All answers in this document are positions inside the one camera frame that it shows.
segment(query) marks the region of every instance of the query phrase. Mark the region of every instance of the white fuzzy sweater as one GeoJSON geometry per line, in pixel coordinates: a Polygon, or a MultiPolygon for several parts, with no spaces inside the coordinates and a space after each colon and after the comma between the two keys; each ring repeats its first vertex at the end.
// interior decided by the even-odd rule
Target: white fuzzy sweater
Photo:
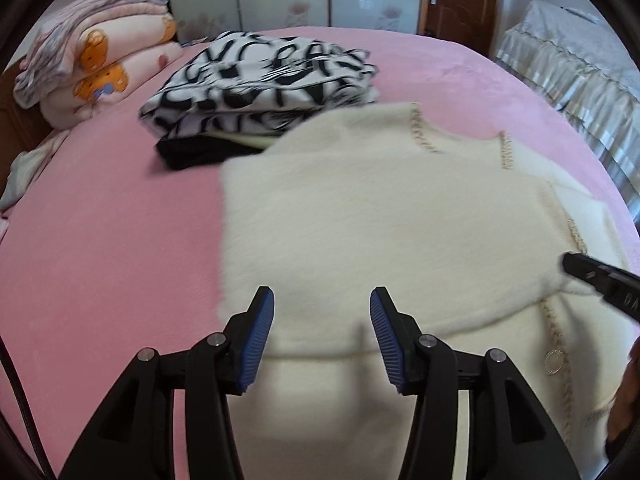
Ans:
{"type": "MultiPolygon", "coordinates": [[[[377,285],[452,348],[505,349],[585,477],[600,465],[602,424],[587,420],[615,391],[633,329],[567,280],[558,256],[626,260],[606,206],[560,167],[506,136],[459,139],[412,105],[378,105],[323,114],[263,155],[227,162],[223,185],[221,316],[244,310],[258,285],[276,297],[277,358],[248,396],[261,410],[249,420],[240,406],[250,400],[232,407],[247,476],[270,478],[273,453],[257,449],[290,439],[335,446],[320,462],[276,446],[274,478],[283,461],[318,478],[397,476],[412,402],[394,395],[371,336],[377,285]],[[566,361],[550,376],[554,349],[566,361]]],[[[459,446],[455,478],[464,462],[459,446]]]]}

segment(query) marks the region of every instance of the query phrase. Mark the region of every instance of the black and white patterned clothing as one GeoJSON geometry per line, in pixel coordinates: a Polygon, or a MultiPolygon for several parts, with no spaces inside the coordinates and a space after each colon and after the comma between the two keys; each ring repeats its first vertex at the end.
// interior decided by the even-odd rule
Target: black and white patterned clothing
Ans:
{"type": "Polygon", "coordinates": [[[140,108],[158,137],[279,136],[331,108],[375,101],[369,52],[309,38],[225,32],[140,108]]]}

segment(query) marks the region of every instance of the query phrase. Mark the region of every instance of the wooden headboard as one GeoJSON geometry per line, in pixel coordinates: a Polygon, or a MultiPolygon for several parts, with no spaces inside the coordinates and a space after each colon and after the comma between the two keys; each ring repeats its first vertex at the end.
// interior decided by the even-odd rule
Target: wooden headboard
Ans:
{"type": "Polygon", "coordinates": [[[20,60],[0,75],[0,194],[14,158],[20,152],[35,148],[52,131],[38,105],[23,110],[14,100],[19,64],[20,60]]]}

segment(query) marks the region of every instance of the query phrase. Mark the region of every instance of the metal screw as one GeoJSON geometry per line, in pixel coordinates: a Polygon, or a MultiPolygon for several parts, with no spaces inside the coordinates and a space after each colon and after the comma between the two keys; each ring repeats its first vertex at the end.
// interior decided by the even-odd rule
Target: metal screw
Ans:
{"type": "Polygon", "coordinates": [[[153,348],[143,348],[140,352],[138,352],[138,359],[142,362],[151,361],[156,355],[156,351],[153,348]]]}
{"type": "Polygon", "coordinates": [[[507,360],[507,354],[499,348],[492,348],[489,350],[489,357],[497,363],[503,363],[507,360]]]}
{"type": "Polygon", "coordinates": [[[418,338],[418,343],[427,348],[433,348],[438,344],[438,340],[431,334],[423,334],[418,338]]]}
{"type": "Polygon", "coordinates": [[[207,343],[210,346],[220,346],[226,341],[226,336],[222,332],[214,332],[207,337],[207,343]]]}

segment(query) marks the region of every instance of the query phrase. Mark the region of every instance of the wooden door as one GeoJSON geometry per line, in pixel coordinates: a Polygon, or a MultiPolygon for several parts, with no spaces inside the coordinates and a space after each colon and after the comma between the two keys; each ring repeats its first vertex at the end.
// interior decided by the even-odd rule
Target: wooden door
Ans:
{"type": "Polygon", "coordinates": [[[486,56],[494,34],[495,5],[496,0],[422,0],[426,20],[420,33],[461,43],[486,56]]]}

